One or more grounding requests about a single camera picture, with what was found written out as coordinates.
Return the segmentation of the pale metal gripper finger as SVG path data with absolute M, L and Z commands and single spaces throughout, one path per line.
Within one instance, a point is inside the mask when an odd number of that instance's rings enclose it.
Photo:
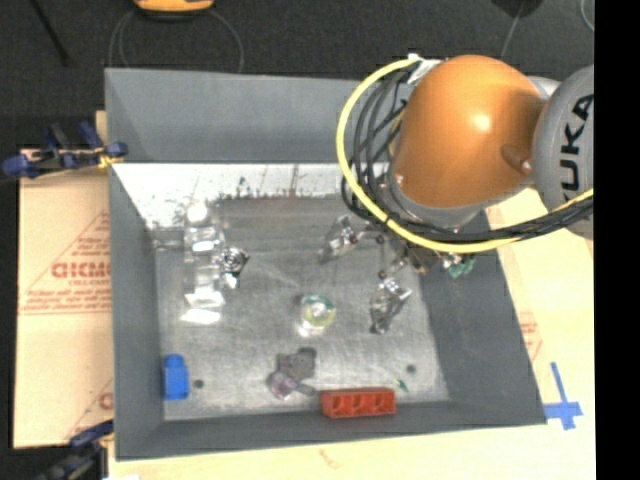
M 395 316 L 413 295 L 413 290 L 402 286 L 395 278 L 381 280 L 370 298 L 370 332 L 385 334 L 391 327 Z
M 351 251 L 360 241 L 360 233 L 353 227 L 351 217 L 342 215 L 335 219 L 327 231 L 318 252 L 321 264 L 337 259 Z

